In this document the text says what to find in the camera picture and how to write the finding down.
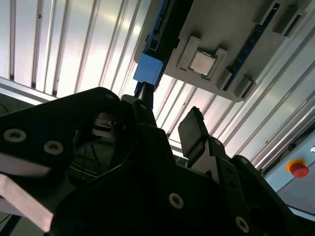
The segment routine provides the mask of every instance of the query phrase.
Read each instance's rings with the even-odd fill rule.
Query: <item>corrugated metal wall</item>
[[[133,54],[150,4],[151,0],[2,0],[0,92],[36,93],[41,99],[28,100],[34,104],[97,86],[119,96],[133,94]],[[230,156],[239,153],[259,163],[285,147],[298,134],[295,125],[313,119],[308,111],[315,104],[314,7],[313,0],[245,102],[234,103],[164,75],[155,93],[154,114],[171,145],[180,148],[179,122],[196,106],[209,133],[224,143]],[[10,85],[8,79],[25,87]]]
[[[0,76],[57,97],[97,86],[122,94],[150,4],[3,0]]]

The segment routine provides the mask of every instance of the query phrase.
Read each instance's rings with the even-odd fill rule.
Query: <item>red emergency stop button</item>
[[[290,172],[296,178],[303,178],[309,173],[309,168],[307,168],[303,163],[298,162],[290,166]]]

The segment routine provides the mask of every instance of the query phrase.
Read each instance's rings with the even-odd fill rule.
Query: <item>screw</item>
[[[247,224],[247,222],[240,216],[237,216],[235,218],[235,222],[236,222],[236,225],[238,226],[238,228],[240,228],[244,233],[248,233],[250,231],[250,228]]]
[[[106,97],[109,98],[109,99],[114,99],[114,96],[109,94],[109,93],[106,94]]]
[[[3,133],[6,141],[11,143],[19,143],[26,139],[27,135],[22,129],[8,129]]]
[[[241,161],[246,165],[247,164],[247,160],[245,158],[241,158]]]
[[[215,139],[215,143],[216,143],[217,145],[221,146],[221,142],[220,142],[219,140]]]
[[[181,196],[179,196],[177,193],[171,193],[168,197],[169,203],[176,209],[182,209],[184,206],[184,201]]]
[[[58,141],[48,141],[44,144],[44,151],[51,155],[59,155],[63,152],[63,145]]]

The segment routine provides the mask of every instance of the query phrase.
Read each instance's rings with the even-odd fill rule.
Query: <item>black mount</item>
[[[95,88],[0,117],[2,133],[27,135],[20,142],[0,137],[0,170],[54,213],[50,235],[309,235],[247,159],[230,159],[208,135],[197,108],[179,126],[189,162],[177,165],[156,126],[151,93],[143,86],[142,100],[120,101]],[[62,184],[74,150],[119,124],[111,170],[75,190]],[[62,152],[47,152],[49,141]]]

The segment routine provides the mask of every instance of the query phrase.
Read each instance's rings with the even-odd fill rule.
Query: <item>blue bracket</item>
[[[156,17],[155,22],[154,22],[154,27],[153,27],[150,35],[148,36],[147,43],[145,45],[145,48],[144,48],[143,53],[141,55],[140,61],[138,63],[138,66],[137,66],[136,71],[135,71],[134,76],[133,76],[133,79],[138,81],[137,86],[136,86],[135,91],[134,91],[135,94],[141,88],[141,85],[143,82],[150,83],[150,84],[154,85],[156,88],[156,86],[157,86],[156,83],[157,83],[157,81],[159,81],[158,77],[160,75],[160,72],[162,70],[164,63],[161,60],[158,60],[152,56],[149,56],[147,54],[147,51],[148,51],[149,45],[151,44],[151,41],[153,39],[154,29],[158,23],[158,18],[162,12],[164,3],[165,3],[164,0],[162,0],[160,7],[159,7],[159,10],[158,10],[157,17]]]

